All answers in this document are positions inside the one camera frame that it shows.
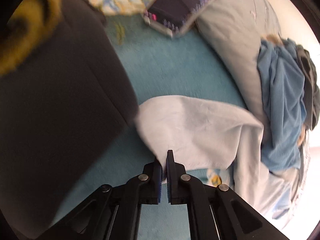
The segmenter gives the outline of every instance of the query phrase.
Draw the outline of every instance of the metal bolt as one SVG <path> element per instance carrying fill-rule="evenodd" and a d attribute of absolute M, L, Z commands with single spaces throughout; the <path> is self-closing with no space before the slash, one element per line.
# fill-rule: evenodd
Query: metal bolt
<path fill-rule="evenodd" d="M 181 175 L 181 177 L 180 177 L 182 180 L 184 180 L 184 181 L 188 181 L 188 180 L 190 180 L 191 179 L 191 177 L 190 177 L 190 175 L 189 174 L 183 174 L 183 175 Z"/>
<path fill-rule="evenodd" d="M 229 186 L 226 185 L 226 184 L 220 184 L 220 185 L 219 185 L 219 189 L 220 189 L 221 191 L 227 191 L 227 190 L 229 189 Z"/>
<path fill-rule="evenodd" d="M 102 192 L 108 192 L 111 189 L 111 186 L 108 184 L 104 184 L 101 186 Z"/>
<path fill-rule="evenodd" d="M 139 177 L 138 177 L 140 180 L 144 181 L 144 180 L 147 180 L 149 177 L 147 174 L 140 174 Z"/>

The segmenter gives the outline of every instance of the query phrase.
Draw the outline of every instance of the dark gray blanket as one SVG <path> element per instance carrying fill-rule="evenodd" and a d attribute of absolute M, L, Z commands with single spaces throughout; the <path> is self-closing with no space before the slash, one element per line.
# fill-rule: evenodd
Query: dark gray blanket
<path fill-rule="evenodd" d="M 0 209 L 30 238 L 138 109 L 95 12 L 80 0 L 62 10 L 53 37 L 0 79 Z"/>

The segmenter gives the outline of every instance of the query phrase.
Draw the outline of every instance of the black plastic part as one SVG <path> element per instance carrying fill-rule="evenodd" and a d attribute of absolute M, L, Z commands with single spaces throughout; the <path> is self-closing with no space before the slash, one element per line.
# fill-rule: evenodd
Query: black plastic part
<path fill-rule="evenodd" d="M 312 231 L 307 240 L 319 240 L 320 239 L 320 221 L 316 225 L 316 228 Z"/>
<path fill-rule="evenodd" d="M 136 240 L 141 204 L 159 203 L 162 168 L 155 159 L 125 185 L 102 185 L 37 240 Z"/>
<path fill-rule="evenodd" d="M 232 189 L 203 185 L 196 177 L 184 181 L 182 164 L 167 155 L 169 202 L 187 204 L 191 240 L 288 240 Z"/>

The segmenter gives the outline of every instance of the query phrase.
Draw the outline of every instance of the pile of clothes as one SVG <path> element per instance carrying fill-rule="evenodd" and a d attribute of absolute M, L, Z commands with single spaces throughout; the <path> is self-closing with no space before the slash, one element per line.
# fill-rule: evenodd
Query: pile of clothes
<path fill-rule="evenodd" d="M 271 172 L 299 169 L 306 130 L 313 130 L 319 119 L 316 67 L 301 45 L 269 35 L 261 41 L 258 69 L 271 127 L 261 161 Z"/>

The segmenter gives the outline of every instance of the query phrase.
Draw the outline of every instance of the pillowcase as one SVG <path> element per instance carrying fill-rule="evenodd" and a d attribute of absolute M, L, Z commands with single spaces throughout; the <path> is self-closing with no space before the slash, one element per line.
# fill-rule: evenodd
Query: pillowcase
<path fill-rule="evenodd" d="M 280 34 L 273 8 L 267 0 L 213 0 L 196 23 L 234 78 L 248 110 L 263 123 L 265 142 L 270 124 L 263 111 L 257 59 L 260 36 Z"/>

